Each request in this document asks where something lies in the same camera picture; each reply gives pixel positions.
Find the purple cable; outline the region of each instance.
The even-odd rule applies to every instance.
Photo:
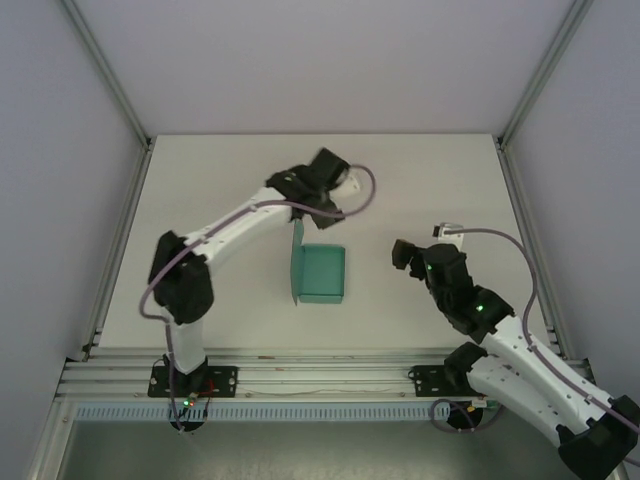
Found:
[[[452,405],[456,410],[461,412],[462,415],[464,415],[464,417],[469,422],[469,425],[471,426],[471,428],[469,430],[461,430],[461,429],[451,430],[450,428],[443,427],[439,423],[437,423],[436,422],[436,418],[435,418],[436,407],[438,405],[442,404],[442,403],[448,403],[448,404]],[[462,405],[460,405],[459,403],[454,402],[452,400],[448,400],[446,398],[440,398],[440,399],[436,400],[435,402],[433,402],[431,404],[431,407],[429,407],[429,418],[431,418],[431,423],[433,424],[433,426],[436,427],[436,429],[438,429],[438,430],[440,430],[441,432],[444,432],[444,433],[475,433],[475,432],[481,432],[481,431],[486,430],[487,428],[493,426],[493,424],[498,421],[498,419],[502,416],[502,414],[504,413],[505,410],[506,409],[504,408],[504,406],[500,405],[500,408],[498,408],[498,411],[496,412],[496,414],[493,416],[493,418],[491,420],[489,420],[484,425],[478,425],[477,427],[475,427],[473,425],[473,420],[471,420],[471,417],[469,416],[469,413],[467,412],[467,410]]]
[[[140,303],[138,304],[138,312],[140,313],[140,315],[142,317],[144,317],[146,319],[149,319],[149,320],[160,320],[160,321],[164,322],[164,324],[165,324],[164,333],[165,333],[165,337],[166,337],[166,340],[167,340],[167,354],[168,354],[167,356],[169,358],[169,397],[170,397],[170,403],[171,403],[171,411],[172,411],[173,416],[174,416],[174,418],[176,420],[176,425],[177,425],[179,431],[182,431],[183,427],[182,427],[182,423],[180,422],[180,416],[178,415],[178,408],[176,407],[175,378],[174,378],[175,377],[175,368],[174,368],[175,365],[174,365],[174,362],[173,362],[174,354],[173,354],[173,341],[171,339],[171,322],[164,315],[154,315],[152,313],[147,313],[145,311],[145,304],[147,303],[147,300],[149,299],[149,297],[153,293],[154,288],[158,285],[158,283],[160,283],[160,280],[162,280],[164,278],[164,276],[173,267],[175,267],[178,264],[178,262],[180,262],[180,260],[182,260],[189,252],[191,252],[193,249],[195,249],[195,248],[199,247],[200,245],[202,245],[205,241],[207,241],[209,238],[213,237],[216,233],[218,233],[223,228],[228,227],[233,222],[235,222],[239,218],[243,217],[247,213],[254,212],[257,209],[264,208],[264,207],[276,206],[276,205],[284,205],[284,206],[287,206],[287,207],[292,207],[292,208],[296,208],[298,210],[302,210],[302,211],[307,212],[307,213],[312,213],[314,215],[321,215],[323,217],[329,217],[329,218],[347,218],[347,217],[352,217],[353,215],[357,215],[358,213],[362,212],[369,205],[371,205],[371,202],[373,201],[374,197],[376,196],[376,192],[377,192],[376,177],[373,174],[373,172],[371,171],[371,169],[369,167],[364,166],[364,165],[352,165],[351,168],[354,168],[356,170],[364,171],[369,176],[369,178],[371,179],[371,192],[369,193],[369,197],[367,198],[367,200],[361,206],[359,206],[355,210],[352,210],[350,212],[342,212],[342,213],[329,213],[329,212],[324,212],[322,210],[318,210],[317,208],[308,207],[308,206],[303,205],[301,203],[289,202],[287,200],[266,200],[266,201],[263,201],[263,202],[258,202],[255,205],[251,205],[249,207],[246,207],[246,208],[234,213],[233,215],[231,215],[230,217],[226,218],[224,221],[220,222],[218,225],[213,227],[211,230],[209,230],[209,232],[207,232],[207,234],[204,237],[202,237],[199,240],[196,240],[195,242],[187,245],[180,253],[178,253],[175,257],[173,257],[158,272],[158,274],[153,278],[153,280],[151,280],[149,282],[149,285],[147,286],[146,290],[142,294],[142,297],[140,298]]]
[[[492,228],[461,228],[456,230],[448,230],[447,232],[445,232],[445,235],[452,235],[454,233],[487,233],[489,235],[497,235],[506,240],[509,240],[518,248],[518,250],[520,250],[520,253],[522,253],[522,256],[527,262],[527,266],[529,267],[529,272],[531,274],[531,281],[533,282],[531,296],[529,297],[529,301],[527,302],[527,305],[525,306],[524,311],[522,313],[522,332],[527,342],[527,345],[529,346],[529,349],[538,358],[538,360],[540,360],[540,362],[542,362],[542,364],[551,371],[551,373],[553,373],[558,379],[560,379],[562,383],[564,383],[566,386],[571,388],[574,392],[582,396],[587,402],[593,403],[598,408],[604,410],[613,418],[621,422],[624,426],[629,428],[632,432],[636,433],[637,435],[640,435],[640,428],[637,425],[630,422],[628,419],[620,415],[615,410],[611,409],[608,405],[604,404],[600,400],[591,397],[586,391],[580,388],[580,386],[574,384],[570,379],[565,377],[562,374],[562,372],[560,372],[556,367],[553,366],[553,364],[549,360],[547,360],[547,358],[540,352],[540,350],[538,350],[538,347],[533,343],[533,339],[531,338],[531,333],[529,332],[529,313],[531,312],[531,309],[533,308],[533,303],[535,302],[535,299],[538,296],[538,275],[536,274],[536,269],[535,269],[535,265],[533,264],[533,261],[529,257],[529,254],[527,253],[525,248],[522,246],[522,244],[511,235],[501,232],[499,230],[494,230]],[[631,465],[634,465],[636,467],[640,467],[640,462],[637,460],[633,460],[631,458],[625,458],[625,462],[628,462]]]

